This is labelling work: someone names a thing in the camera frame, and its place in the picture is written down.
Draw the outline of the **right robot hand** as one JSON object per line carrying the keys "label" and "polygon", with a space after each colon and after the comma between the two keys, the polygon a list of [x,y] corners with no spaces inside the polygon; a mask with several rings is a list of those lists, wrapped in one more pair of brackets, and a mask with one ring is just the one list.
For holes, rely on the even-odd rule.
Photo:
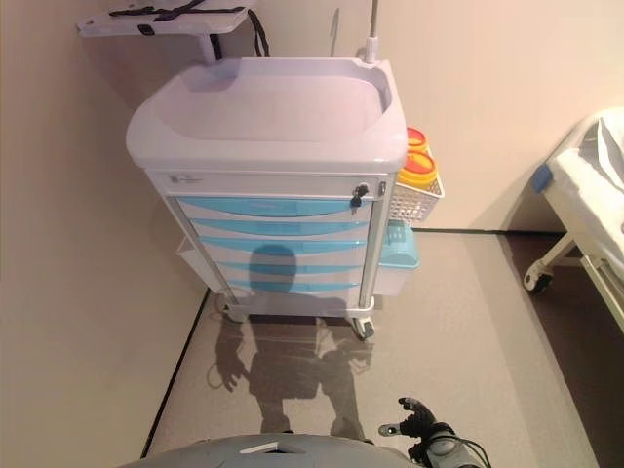
{"label": "right robot hand", "polygon": [[382,437],[401,435],[414,439],[429,437],[438,423],[433,412],[415,398],[402,397],[398,403],[409,412],[408,417],[399,423],[380,425],[377,429],[378,434]]}

